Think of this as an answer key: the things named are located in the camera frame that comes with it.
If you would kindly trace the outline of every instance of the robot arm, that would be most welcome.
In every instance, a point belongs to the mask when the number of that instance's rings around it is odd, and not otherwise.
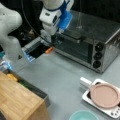
[[[44,30],[49,35],[54,35],[59,28],[63,31],[69,25],[72,15],[69,13],[74,0],[41,0],[43,9],[40,20]]]
[[[21,60],[27,61],[17,38],[8,35],[21,24],[20,14],[0,3],[0,45],[5,52],[4,60],[9,62],[12,67]]]

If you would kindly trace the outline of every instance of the countertop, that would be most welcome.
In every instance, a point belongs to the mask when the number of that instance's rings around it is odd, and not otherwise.
[[[82,100],[86,88],[80,84],[80,77],[91,81],[99,78],[120,87],[120,55],[103,74],[99,74],[52,52],[34,60],[18,75],[49,95],[51,120],[69,120],[78,110],[92,111],[100,120],[113,120]]]

